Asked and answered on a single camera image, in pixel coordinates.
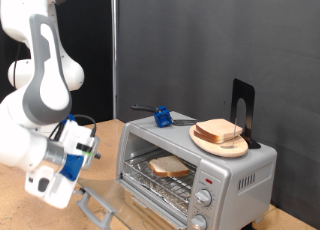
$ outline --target toaster oven knob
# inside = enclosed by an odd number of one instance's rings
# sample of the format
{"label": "toaster oven knob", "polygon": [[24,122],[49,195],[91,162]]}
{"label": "toaster oven knob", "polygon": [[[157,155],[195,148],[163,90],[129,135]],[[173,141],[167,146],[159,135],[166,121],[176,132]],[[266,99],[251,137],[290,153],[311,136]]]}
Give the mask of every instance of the toaster oven knob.
{"label": "toaster oven knob", "polygon": [[211,195],[207,190],[200,190],[195,194],[197,202],[204,206],[208,207],[211,203]]}
{"label": "toaster oven knob", "polygon": [[206,230],[207,229],[206,219],[201,215],[195,216],[194,218],[191,219],[191,229]]}

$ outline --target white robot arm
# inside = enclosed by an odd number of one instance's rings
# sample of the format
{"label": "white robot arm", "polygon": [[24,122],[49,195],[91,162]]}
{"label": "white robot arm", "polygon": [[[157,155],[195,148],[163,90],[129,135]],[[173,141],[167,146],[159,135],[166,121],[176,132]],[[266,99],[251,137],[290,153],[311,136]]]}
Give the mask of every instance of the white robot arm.
{"label": "white robot arm", "polygon": [[[64,50],[59,36],[59,28],[57,22],[57,13],[55,3],[61,4],[65,0],[48,0],[48,18],[54,24],[59,44],[60,57],[63,66],[63,74],[70,91],[78,90],[84,81],[84,73],[82,67],[75,62]],[[29,59],[13,62],[8,71],[8,78],[12,86],[15,85],[17,89],[26,85],[34,73],[33,62]]]}
{"label": "white robot arm", "polygon": [[[60,123],[71,110],[69,89],[79,88],[84,79],[59,40],[54,3],[64,1],[1,0],[4,31],[29,47],[31,59],[19,63],[18,90],[0,105],[0,163],[26,171],[26,190],[57,208],[68,205],[80,170],[90,168],[99,145],[94,131],[73,119]],[[56,141],[39,132],[57,123],[64,128]]]}

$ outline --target table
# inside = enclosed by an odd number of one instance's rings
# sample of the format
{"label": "table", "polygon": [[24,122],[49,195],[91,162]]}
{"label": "table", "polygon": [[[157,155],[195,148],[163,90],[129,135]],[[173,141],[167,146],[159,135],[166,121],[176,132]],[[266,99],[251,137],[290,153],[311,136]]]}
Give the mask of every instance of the table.
{"label": "table", "polygon": [[[116,177],[118,144],[124,123],[111,120],[97,124],[97,136],[101,143],[99,152],[102,157],[95,160],[88,171],[82,171],[80,177],[96,180],[111,180]],[[76,205],[81,196],[73,196],[66,209],[55,209],[24,190],[25,173],[18,168],[0,165],[0,229],[11,230],[61,230],[61,229],[98,229]],[[90,209],[102,218],[104,208],[93,200]],[[116,218],[111,224],[112,230],[127,230]],[[254,224],[258,230],[316,230],[280,209],[270,206],[264,219]]]}

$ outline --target toaster oven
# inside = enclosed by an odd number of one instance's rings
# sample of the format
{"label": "toaster oven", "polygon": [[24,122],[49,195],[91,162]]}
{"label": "toaster oven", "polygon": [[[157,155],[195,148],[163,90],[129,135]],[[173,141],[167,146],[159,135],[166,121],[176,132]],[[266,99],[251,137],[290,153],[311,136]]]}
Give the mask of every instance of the toaster oven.
{"label": "toaster oven", "polygon": [[[173,119],[191,119],[171,112]],[[261,144],[245,156],[224,158],[196,146],[190,126],[158,128],[148,117],[127,123],[122,131],[117,178],[80,179],[82,211],[101,229],[113,216],[129,229],[239,230],[261,221],[268,211],[276,151]],[[190,169],[182,177],[158,177],[149,161],[175,155]],[[103,220],[88,208],[95,198],[107,213]]]}

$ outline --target black curtain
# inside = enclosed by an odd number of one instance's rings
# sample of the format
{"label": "black curtain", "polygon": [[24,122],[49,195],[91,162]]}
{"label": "black curtain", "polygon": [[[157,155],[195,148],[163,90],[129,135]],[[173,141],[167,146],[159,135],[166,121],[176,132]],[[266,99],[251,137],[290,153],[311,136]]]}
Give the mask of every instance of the black curtain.
{"label": "black curtain", "polygon": [[233,79],[253,85],[253,138],[278,152],[272,199],[319,229],[320,0],[119,0],[119,13],[118,118],[150,115],[138,103],[230,119]]}
{"label": "black curtain", "polygon": [[[111,0],[68,0],[57,6],[61,42],[72,59],[85,73],[83,86],[73,91],[72,113],[85,114],[97,122],[113,118],[112,102],[112,21]],[[0,101],[14,88],[7,72],[14,62],[18,42],[0,29]],[[18,59],[30,58],[21,44]],[[79,119],[80,124],[90,122]]]}

